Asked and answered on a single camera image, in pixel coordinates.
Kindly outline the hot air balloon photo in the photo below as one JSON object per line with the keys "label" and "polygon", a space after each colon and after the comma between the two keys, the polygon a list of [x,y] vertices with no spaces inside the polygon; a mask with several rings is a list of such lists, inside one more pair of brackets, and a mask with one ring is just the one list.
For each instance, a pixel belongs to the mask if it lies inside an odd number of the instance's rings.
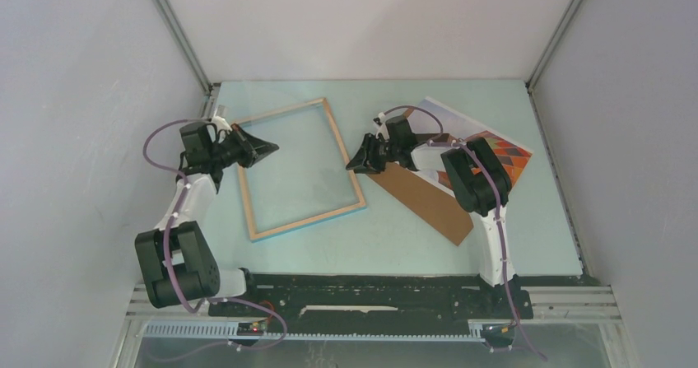
{"label": "hot air balloon photo", "polygon": [[440,131],[438,125],[441,124],[444,127],[444,138],[448,142],[485,138],[512,184],[517,183],[533,156],[533,152],[527,147],[430,97],[422,100],[416,110],[404,110],[403,115],[416,134],[436,134]]}

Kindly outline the brown frame backing board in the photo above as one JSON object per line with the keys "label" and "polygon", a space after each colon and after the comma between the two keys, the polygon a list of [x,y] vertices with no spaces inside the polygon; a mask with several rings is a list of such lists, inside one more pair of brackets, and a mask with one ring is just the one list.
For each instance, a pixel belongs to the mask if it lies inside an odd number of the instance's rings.
{"label": "brown frame backing board", "polygon": [[453,245],[461,245],[473,229],[442,170],[415,173],[389,162],[384,172],[369,178]]}

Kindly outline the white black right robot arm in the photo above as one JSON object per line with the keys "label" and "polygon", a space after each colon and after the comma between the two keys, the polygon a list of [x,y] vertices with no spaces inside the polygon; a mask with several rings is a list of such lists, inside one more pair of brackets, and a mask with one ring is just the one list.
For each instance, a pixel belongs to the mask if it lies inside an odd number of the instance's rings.
{"label": "white black right robot arm", "polygon": [[468,140],[444,133],[415,133],[404,115],[375,119],[347,170],[368,175],[382,189],[454,245],[460,245],[480,221],[480,278],[490,287],[478,304],[491,317],[512,305],[509,283],[515,270],[505,229],[505,206],[512,182],[483,136]]}

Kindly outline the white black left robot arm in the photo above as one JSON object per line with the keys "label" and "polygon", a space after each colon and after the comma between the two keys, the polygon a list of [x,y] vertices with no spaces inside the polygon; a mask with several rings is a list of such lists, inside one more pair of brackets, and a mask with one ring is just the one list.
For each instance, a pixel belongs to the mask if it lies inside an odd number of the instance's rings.
{"label": "white black left robot arm", "polygon": [[221,274],[202,232],[201,223],[220,192],[225,170],[248,169],[278,151],[276,143],[245,132],[220,116],[181,119],[183,151],[176,167],[155,162],[148,154],[151,133],[142,148],[146,162],[175,176],[175,193],[157,225],[134,241],[150,303],[157,309],[177,306],[196,313],[221,289]]}

